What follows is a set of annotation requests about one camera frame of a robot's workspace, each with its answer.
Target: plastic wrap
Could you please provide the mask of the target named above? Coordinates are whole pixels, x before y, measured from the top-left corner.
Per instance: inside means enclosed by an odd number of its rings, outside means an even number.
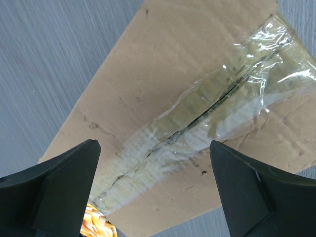
[[[274,103],[314,89],[316,63],[281,16],[271,16],[241,41],[227,64],[191,85],[124,144],[92,204],[113,213],[194,162],[212,140],[227,141]]]

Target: gray carpet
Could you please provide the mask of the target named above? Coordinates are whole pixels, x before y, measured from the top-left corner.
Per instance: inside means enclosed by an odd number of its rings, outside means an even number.
[[[0,176],[37,163],[142,2],[0,0]],[[316,1],[280,7],[315,57]],[[156,235],[189,236],[228,237],[222,210]]]

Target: brown cardboard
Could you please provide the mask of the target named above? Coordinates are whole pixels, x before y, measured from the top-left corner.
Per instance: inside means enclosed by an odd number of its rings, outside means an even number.
[[[102,148],[92,195],[114,183],[117,155],[190,85],[226,64],[271,14],[275,0],[147,0],[119,39],[40,161],[97,139]],[[289,96],[235,131],[226,143],[276,167],[313,165],[315,138],[303,117],[315,96]],[[145,237],[220,206],[207,151],[108,216],[129,237]]]

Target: dark mark on cardboard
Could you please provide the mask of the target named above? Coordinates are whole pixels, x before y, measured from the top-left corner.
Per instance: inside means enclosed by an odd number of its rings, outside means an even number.
[[[112,183],[112,186],[113,186],[118,180],[120,180],[120,179],[123,178],[123,177],[124,177],[124,175],[118,176],[118,177],[116,178],[116,180]]]
[[[192,185],[191,187],[188,187],[186,190],[189,190],[190,188],[193,188],[194,187],[194,185]]]

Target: crack in cardboard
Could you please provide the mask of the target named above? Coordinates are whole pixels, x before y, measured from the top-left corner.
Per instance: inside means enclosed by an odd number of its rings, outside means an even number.
[[[257,60],[257,62],[255,62],[253,64],[252,67],[248,68],[246,70],[246,72],[244,73],[243,76],[239,77],[237,80],[235,80],[234,82],[232,82],[230,85],[227,86],[227,88],[224,90],[224,92],[222,93],[222,95],[220,96],[220,98],[212,105],[210,106],[204,113],[202,113],[200,116],[196,117],[192,122],[190,122],[185,128],[176,131],[175,133],[173,133],[171,136],[169,136],[165,141],[159,142],[157,145],[155,145],[151,151],[148,153],[148,155],[142,159],[140,162],[138,162],[137,165],[133,166],[131,169],[129,169],[128,171],[124,172],[124,174],[121,174],[120,176],[118,176],[115,181],[112,183],[112,185],[104,192],[105,194],[112,189],[112,187],[123,177],[125,177],[127,174],[129,174],[130,172],[133,172],[133,170],[135,168],[139,169],[140,166],[142,165],[142,163],[149,158],[150,156],[152,156],[154,153],[156,153],[157,151],[159,151],[160,149],[162,149],[163,147],[166,147],[168,145],[172,145],[174,144],[184,133],[186,133],[187,131],[189,131],[190,129],[192,129],[193,127],[195,127],[197,124],[200,123],[201,120],[205,119],[206,117],[208,117],[213,111],[215,111],[220,105],[222,105],[228,98],[230,98],[232,95],[234,95],[243,85],[246,81],[248,81],[249,77],[251,76],[251,74],[258,69],[258,67],[260,67],[264,62],[272,59],[273,57],[275,57],[277,54],[279,54],[280,49],[282,49],[283,47],[287,46],[291,41],[293,41],[293,38],[289,38],[287,39],[287,41],[284,44],[279,44],[279,47],[277,49],[275,49],[274,51],[272,51],[270,54],[265,55],[261,58],[259,58]],[[238,73],[242,72],[242,70],[244,69],[244,65],[241,67],[240,70],[238,70]]]

